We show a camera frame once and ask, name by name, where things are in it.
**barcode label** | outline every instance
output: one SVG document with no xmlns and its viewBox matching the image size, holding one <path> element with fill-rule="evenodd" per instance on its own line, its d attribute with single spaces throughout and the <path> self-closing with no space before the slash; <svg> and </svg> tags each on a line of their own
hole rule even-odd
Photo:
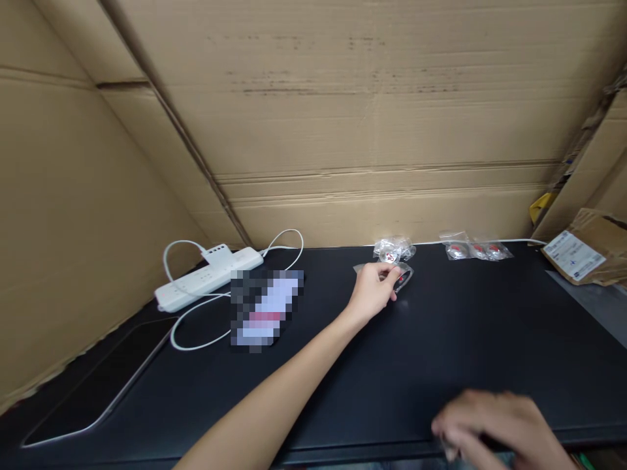
<svg viewBox="0 0 627 470">
<path fill-rule="evenodd" d="M 566 275 L 578 281 L 605 262 L 605 257 L 568 230 L 546 245 L 544 252 Z"/>
</svg>

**cardboard wall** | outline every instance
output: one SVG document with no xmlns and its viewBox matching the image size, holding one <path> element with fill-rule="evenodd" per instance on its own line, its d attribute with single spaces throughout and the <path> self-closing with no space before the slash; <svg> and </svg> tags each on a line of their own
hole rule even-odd
<svg viewBox="0 0 627 470">
<path fill-rule="evenodd" d="M 97 0 L 35 0 L 103 97 L 210 240 L 246 246 L 245 230 L 194 160 L 181 129 Z M 197 156 L 203 166 L 201 156 Z"/>
<path fill-rule="evenodd" d="M 528 236 L 627 51 L 622 0 L 103 4 L 258 247 Z"/>
<path fill-rule="evenodd" d="M 534 237 L 552 240 L 581 208 L 627 221 L 627 89 L 619 91 Z"/>
<path fill-rule="evenodd" d="M 0 2 L 0 102 L 1 413 L 208 242 L 30 1 Z"/>
</svg>

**plastic bag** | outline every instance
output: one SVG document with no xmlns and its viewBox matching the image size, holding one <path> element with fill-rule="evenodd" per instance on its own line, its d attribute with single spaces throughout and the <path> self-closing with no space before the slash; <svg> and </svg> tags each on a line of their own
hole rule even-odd
<svg viewBox="0 0 627 470">
<path fill-rule="evenodd" d="M 489 261 L 501 261 L 514 257 L 493 233 L 475 235 L 471 250 L 475 258 Z"/>
<path fill-rule="evenodd" d="M 440 240 L 446 248 L 446 256 L 449 260 L 472 258 L 470 239 L 465 231 L 449 230 L 440 232 Z"/>
<path fill-rule="evenodd" d="M 416 253 L 416 247 L 405 236 L 391 236 L 382 238 L 374 244 L 373 257 L 379 257 L 382 262 L 398 263 L 407 261 Z"/>
<path fill-rule="evenodd" d="M 395 266 L 398 266 L 400 268 L 400 276 L 398 277 L 396 283 L 394 283 L 394 291 L 398 294 L 398 291 L 405 287 L 405 284 L 407 284 L 413 276 L 413 268 L 409 264 L 403 262 L 395 262 L 391 264 L 394 264 Z M 358 264 L 356 266 L 353 266 L 353 269 L 356 273 L 359 274 L 363 267 L 363 264 Z M 379 276 L 379 279 L 383 281 L 385 279 L 385 276 Z"/>
</svg>

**black tabletop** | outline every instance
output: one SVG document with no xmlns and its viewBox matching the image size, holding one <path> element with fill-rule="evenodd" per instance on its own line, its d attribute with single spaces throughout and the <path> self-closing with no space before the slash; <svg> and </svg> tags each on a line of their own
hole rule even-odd
<svg viewBox="0 0 627 470">
<path fill-rule="evenodd" d="M 419 246 L 409 261 L 413 279 L 340 356 L 277 463 L 439 453 L 431 420 L 469 387 L 532 396 L 566 445 L 627 442 L 627 350 L 547 275 L 551 267 L 539 250 L 508 247 L 515 258 L 486 262 L 449 261 L 441 245 Z M 282 269 L 296 253 L 275 250 L 265 268 Z M 371 256 L 371 247 L 305 250 L 294 266 L 305 272 L 304 297 L 274 346 L 241 354 L 231 352 L 227 339 L 194 352 L 168 344 L 96 428 L 20 449 L 26 433 L 110 350 L 116 335 L 163 317 L 148 304 L 0 419 L 0 467 L 171 468 L 337 316 L 353 288 L 353 265 Z M 179 342 L 191 346 L 226 332 L 228 303 L 222 298 L 190 314 Z"/>
</svg>

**white cable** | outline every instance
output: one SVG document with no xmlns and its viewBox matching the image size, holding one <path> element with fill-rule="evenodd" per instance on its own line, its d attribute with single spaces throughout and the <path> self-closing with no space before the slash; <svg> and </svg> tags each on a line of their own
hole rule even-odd
<svg viewBox="0 0 627 470">
<path fill-rule="evenodd" d="M 438 240 L 437 242 L 420 242 L 420 243 L 412 243 L 412 245 L 438 245 L 440 243 L 451 242 L 451 243 L 468 243 L 468 240 Z M 540 240 L 534 240 L 533 238 L 512 238 L 508 240 L 488 240 L 486 243 L 490 242 L 531 242 L 531 243 L 539 243 L 540 245 L 546 245 L 547 242 L 541 242 Z"/>
<path fill-rule="evenodd" d="M 296 259 L 292 262 L 292 264 L 290 264 L 288 267 L 286 267 L 286 271 L 288 269 L 290 269 L 292 266 L 294 266 L 294 264 L 296 263 L 296 261 L 298 261 L 298 259 L 300 258 L 300 255 L 302 254 L 302 250 L 305 248 L 305 241 L 302 238 L 302 234 L 295 228 L 288 228 L 287 230 L 284 230 L 283 232 L 279 233 L 276 237 L 274 237 L 274 240 L 272 240 L 270 242 L 270 245 L 268 245 L 268 247 L 265 250 L 261 250 L 259 253 L 261 254 L 262 257 L 266 257 L 266 255 L 268 254 L 268 252 L 270 250 L 273 249 L 278 249 L 278 248 L 288 248 L 288 249 L 296 249 L 294 247 L 286 247 L 286 246 L 276 246 L 273 247 L 272 244 L 276 241 L 277 238 L 279 238 L 281 235 L 283 235 L 285 232 L 296 232 L 298 234 L 298 236 L 300 236 L 300 251 L 298 252 L 298 256 L 296 257 Z M 219 298 L 219 297 L 231 297 L 231 293 L 230 292 L 225 292 L 224 294 L 190 294 L 189 292 L 186 292 L 184 289 L 181 289 L 179 286 L 177 286 L 174 283 L 174 280 L 172 279 L 172 276 L 170 275 L 170 270 L 168 268 L 168 260 L 167 260 L 167 255 L 168 255 L 168 251 L 170 250 L 170 248 L 173 245 L 176 245 L 177 243 L 192 243 L 193 245 L 196 245 L 201 252 L 205 252 L 205 248 L 203 248 L 202 246 L 200 246 L 198 243 L 196 242 L 191 242 L 189 240 L 178 240 L 176 242 L 172 242 L 170 243 L 166 249 L 163 251 L 163 266 L 165 268 L 165 273 L 168 276 L 168 279 L 170 280 L 170 282 L 172 283 L 172 285 L 174 285 L 178 290 L 180 290 L 181 292 L 183 292 L 184 294 L 188 294 L 188 295 L 192 295 L 192 296 L 211 296 L 213 298 L 209 299 L 209 300 L 205 300 L 204 302 L 199 303 L 198 305 L 194 305 L 191 309 L 187 310 L 183 315 L 181 315 L 178 320 L 176 321 L 176 323 L 174 323 L 174 326 L 172 327 L 172 330 L 170 331 L 170 343 L 172 344 L 172 347 L 174 349 L 177 349 L 179 351 L 196 351 L 197 349 L 202 349 L 204 347 L 207 346 L 211 346 L 212 344 L 214 344 L 215 342 L 221 340 L 222 338 L 224 338 L 225 336 L 228 336 L 231 333 L 231 330 L 227 331 L 226 333 L 224 333 L 222 336 L 217 337 L 211 341 L 209 341 L 208 343 L 202 344 L 200 346 L 192 346 L 192 347 L 184 347 L 179 345 L 176 340 L 174 339 L 174 334 L 176 333 L 176 329 L 179 326 L 179 324 L 183 321 L 183 319 L 187 316 L 188 313 L 196 310 L 198 307 L 202 307 L 204 304 L 208 304 L 209 302 L 213 302 L 215 299 Z"/>
<path fill-rule="evenodd" d="M 198 243 L 192 242 L 190 240 L 176 240 L 175 242 L 172 242 L 169 245 L 167 245 L 165 250 L 163 250 L 163 267 L 165 269 L 165 275 L 168 277 L 168 280 L 172 283 L 174 287 L 176 287 L 182 293 L 191 295 L 192 297 L 215 296 L 216 294 L 194 294 L 193 292 L 188 292 L 185 289 L 183 289 L 179 284 L 177 284 L 176 281 L 172 278 L 172 274 L 170 274 L 170 268 L 168 267 L 168 252 L 170 251 L 170 248 L 172 248 L 177 243 L 191 243 L 192 245 L 196 245 L 199 248 L 199 250 L 201 250 L 201 253 L 205 253 L 207 251 L 202 245 L 199 245 Z"/>
<path fill-rule="evenodd" d="M 540 245 L 546 245 L 547 242 L 542 242 L 540 240 L 534 240 L 533 238 L 511 238 L 509 240 L 491 240 L 491 241 L 496 241 L 496 242 L 531 242 L 531 243 L 538 243 Z"/>
<path fill-rule="evenodd" d="M 172 343 L 172 347 L 174 349 L 178 349 L 179 351 L 195 351 L 196 349 L 202 349 L 206 346 L 210 346 L 213 343 L 221 340 L 222 338 L 224 338 L 226 335 L 228 335 L 229 333 L 231 333 L 231 330 L 227 331 L 226 333 L 224 333 L 222 336 L 220 336 L 219 338 L 215 338 L 213 341 L 209 341 L 208 343 L 205 343 L 203 345 L 200 346 L 192 346 L 192 347 L 184 347 L 179 345 L 176 340 L 174 339 L 174 332 L 176 331 L 178 325 L 183 321 L 183 319 L 187 316 L 188 313 L 196 310 L 198 307 L 202 307 L 204 304 L 208 304 L 209 302 L 213 302 L 215 299 L 219 298 L 219 297 L 231 297 L 231 293 L 228 292 L 227 294 L 213 294 L 214 297 L 209 299 L 209 300 L 205 300 L 204 302 L 199 303 L 198 305 L 194 305 L 191 309 L 187 310 L 183 315 L 181 315 L 178 320 L 176 321 L 176 323 L 174 323 L 174 326 L 172 327 L 172 330 L 170 331 L 170 343 Z"/>
</svg>

